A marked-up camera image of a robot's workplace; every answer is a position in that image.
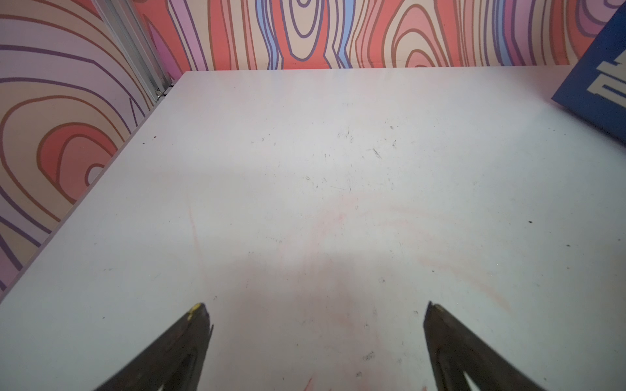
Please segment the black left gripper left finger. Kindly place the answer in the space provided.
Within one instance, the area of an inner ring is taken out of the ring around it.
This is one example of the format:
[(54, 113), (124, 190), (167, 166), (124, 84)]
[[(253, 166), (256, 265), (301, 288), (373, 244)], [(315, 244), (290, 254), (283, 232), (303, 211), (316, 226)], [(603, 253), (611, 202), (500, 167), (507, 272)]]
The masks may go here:
[(214, 326), (197, 303), (99, 390), (196, 390)]

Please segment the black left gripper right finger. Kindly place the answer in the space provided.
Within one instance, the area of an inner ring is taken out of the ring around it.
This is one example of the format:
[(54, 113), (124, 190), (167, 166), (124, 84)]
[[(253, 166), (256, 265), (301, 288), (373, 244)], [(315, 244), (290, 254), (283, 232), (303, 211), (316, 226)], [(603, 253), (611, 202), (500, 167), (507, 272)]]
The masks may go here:
[(437, 389), (542, 389), (440, 304), (428, 304), (423, 328)]

